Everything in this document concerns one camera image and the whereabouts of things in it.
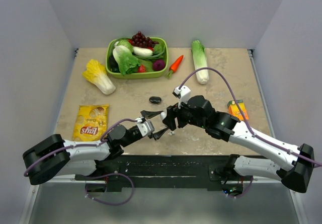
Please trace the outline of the white earbud charging case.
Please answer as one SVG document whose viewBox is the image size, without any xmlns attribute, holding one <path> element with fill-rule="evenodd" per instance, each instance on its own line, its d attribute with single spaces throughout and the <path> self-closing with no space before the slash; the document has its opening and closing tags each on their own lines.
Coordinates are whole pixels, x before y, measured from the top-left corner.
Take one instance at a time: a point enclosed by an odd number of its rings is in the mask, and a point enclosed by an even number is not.
<svg viewBox="0 0 322 224">
<path fill-rule="evenodd" d="M 161 120 L 164 120 L 167 116 L 167 113 L 165 111 L 162 111 L 161 114 L 160 114 L 160 118 Z"/>
</svg>

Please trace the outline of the black earbud charging case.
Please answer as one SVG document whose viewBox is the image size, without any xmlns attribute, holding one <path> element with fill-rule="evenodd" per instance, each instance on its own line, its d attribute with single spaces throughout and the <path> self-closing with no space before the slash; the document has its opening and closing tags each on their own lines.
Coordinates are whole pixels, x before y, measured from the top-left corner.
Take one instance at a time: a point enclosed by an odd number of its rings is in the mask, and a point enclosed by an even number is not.
<svg viewBox="0 0 322 224">
<path fill-rule="evenodd" d="M 152 104 L 160 104 L 162 102 L 161 97 L 152 96 L 149 98 L 149 102 Z"/>
</svg>

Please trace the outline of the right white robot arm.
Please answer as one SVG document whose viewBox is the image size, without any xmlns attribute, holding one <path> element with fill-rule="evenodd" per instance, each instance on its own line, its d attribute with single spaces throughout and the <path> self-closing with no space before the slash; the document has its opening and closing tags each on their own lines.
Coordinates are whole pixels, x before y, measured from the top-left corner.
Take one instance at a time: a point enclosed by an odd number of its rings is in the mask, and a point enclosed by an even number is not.
<svg viewBox="0 0 322 224">
<path fill-rule="evenodd" d="M 216 111 L 203 96 L 193 96 L 187 103 L 169 106 L 160 115 L 170 130 L 187 124 L 203 128 L 212 138 L 239 144 L 262 158 L 253 159 L 232 155 L 224 167 L 230 180 L 239 176 L 261 176 L 280 181 L 285 187 L 305 193 L 313 172 L 313 147 L 296 146 L 279 141 L 247 127 L 244 121 L 228 113 Z"/>
</svg>

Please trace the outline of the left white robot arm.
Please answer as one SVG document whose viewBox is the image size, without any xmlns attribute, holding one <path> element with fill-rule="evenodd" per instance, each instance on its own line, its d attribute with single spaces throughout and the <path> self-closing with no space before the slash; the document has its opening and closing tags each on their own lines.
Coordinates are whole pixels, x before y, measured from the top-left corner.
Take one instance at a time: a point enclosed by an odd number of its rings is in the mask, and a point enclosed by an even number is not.
<svg viewBox="0 0 322 224">
<path fill-rule="evenodd" d="M 53 134 L 23 153 L 24 177 L 31 185 L 43 184 L 59 175 L 83 175 L 99 180 L 104 167 L 97 161 L 115 159 L 123 154 L 124 147 L 145 137 L 158 139 L 151 119 L 164 111 L 142 111 L 141 117 L 131 120 L 131 128 L 123 126 L 124 119 L 112 125 L 96 141 L 64 140 L 60 134 Z"/>
</svg>

